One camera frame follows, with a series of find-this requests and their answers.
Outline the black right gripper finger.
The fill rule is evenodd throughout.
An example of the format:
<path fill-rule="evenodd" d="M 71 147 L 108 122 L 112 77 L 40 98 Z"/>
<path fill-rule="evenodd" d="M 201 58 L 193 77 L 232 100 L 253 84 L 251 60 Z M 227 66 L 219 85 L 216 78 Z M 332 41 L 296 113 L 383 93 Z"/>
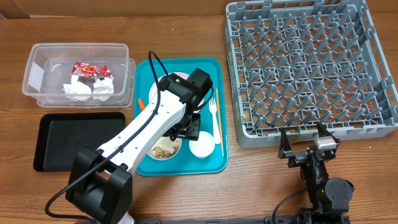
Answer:
<path fill-rule="evenodd" d="M 292 152 L 292 148 L 284 128 L 280 130 L 280 147 L 279 152 Z"/>
<path fill-rule="evenodd" d="M 335 139 L 335 137 L 327 130 L 326 125 L 322 124 L 321 122 L 317 123 L 317 130 L 318 130 L 318 136 L 320 138 L 332 137 L 333 139 Z"/>

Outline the white plastic cup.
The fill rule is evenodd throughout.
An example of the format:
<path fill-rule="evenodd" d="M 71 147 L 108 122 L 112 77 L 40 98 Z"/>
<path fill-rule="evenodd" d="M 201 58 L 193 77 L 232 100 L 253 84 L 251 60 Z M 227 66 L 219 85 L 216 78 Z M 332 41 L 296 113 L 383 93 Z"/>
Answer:
<path fill-rule="evenodd" d="M 192 154 L 200 159 L 208 157 L 215 148 L 213 136 L 206 131 L 200 131 L 198 139 L 189 140 L 188 145 Z"/>

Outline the orange carrot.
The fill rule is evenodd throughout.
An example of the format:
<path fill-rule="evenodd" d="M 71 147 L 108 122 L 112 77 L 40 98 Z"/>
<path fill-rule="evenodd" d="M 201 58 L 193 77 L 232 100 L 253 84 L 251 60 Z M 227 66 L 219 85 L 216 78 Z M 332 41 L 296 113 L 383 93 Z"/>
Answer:
<path fill-rule="evenodd" d="M 143 100 L 140 99 L 140 98 L 138 98 L 138 99 L 137 99 L 137 102 L 138 102 L 138 105 L 139 105 L 140 110 L 141 110 L 141 111 L 144 111 L 145 108 L 146 108 L 146 105 L 145 105 L 145 103 L 143 102 Z"/>

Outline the red snack wrapper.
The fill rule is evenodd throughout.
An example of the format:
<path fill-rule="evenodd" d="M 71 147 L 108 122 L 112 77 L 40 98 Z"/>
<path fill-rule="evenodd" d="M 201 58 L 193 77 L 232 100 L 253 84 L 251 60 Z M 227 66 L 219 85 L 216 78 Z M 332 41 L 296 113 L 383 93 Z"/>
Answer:
<path fill-rule="evenodd" d="M 96 65 L 84 62 L 76 62 L 72 68 L 72 74 L 84 78 L 104 78 L 112 76 L 107 66 L 97 67 Z"/>

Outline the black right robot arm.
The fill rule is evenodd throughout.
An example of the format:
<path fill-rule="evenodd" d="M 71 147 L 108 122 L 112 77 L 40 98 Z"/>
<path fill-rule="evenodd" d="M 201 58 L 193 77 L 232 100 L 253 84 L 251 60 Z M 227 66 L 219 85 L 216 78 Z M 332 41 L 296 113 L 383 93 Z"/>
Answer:
<path fill-rule="evenodd" d="M 330 178 L 326 171 L 325 162 L 336 157 L 340 140 L 330 133 L 326 125 L 317 123 L 318 137 L 315 144 L 305 152 L 294 152 L 291 148 L 284 128 L 280 132 L 280 147 L 278 158 L 287 159 L 288 167 L 299 167 L 300 175 L 306 188 L 283 199 L 272 214 L 272 222 L 278 223 L 276 211 L 289 199 L 308 193 L 310 208 L 302 208 L 290 217 L 283 218 L 283 223 L 339 223 L 349 224 L 349 202 L 353 197 L 354 185 L 345 179 Z"/>

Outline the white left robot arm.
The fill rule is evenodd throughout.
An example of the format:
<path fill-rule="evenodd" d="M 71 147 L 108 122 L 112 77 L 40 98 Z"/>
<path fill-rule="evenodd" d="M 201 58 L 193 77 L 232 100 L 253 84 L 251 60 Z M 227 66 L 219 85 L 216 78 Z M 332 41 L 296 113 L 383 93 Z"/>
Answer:
<path fill-rule="evenodd" d="M 93 151 L 83 147 L 76 153 L 69 183 L 45 205 L 53 218 L 73 215 L 50 211 L 51 204 L 64 195 L 83 212 L 81 220 L 90 223 L 134 223 L 128 213 L 132 203 L 132 177 L 153 145 L 162 137 L 198 139 L 194 114 L 204 106 L 202 99 L 213 91 L 210 75 L 195 69 L 188 78 L 176 73 L 155 79 L 154 98 L 119 134 Z"/>

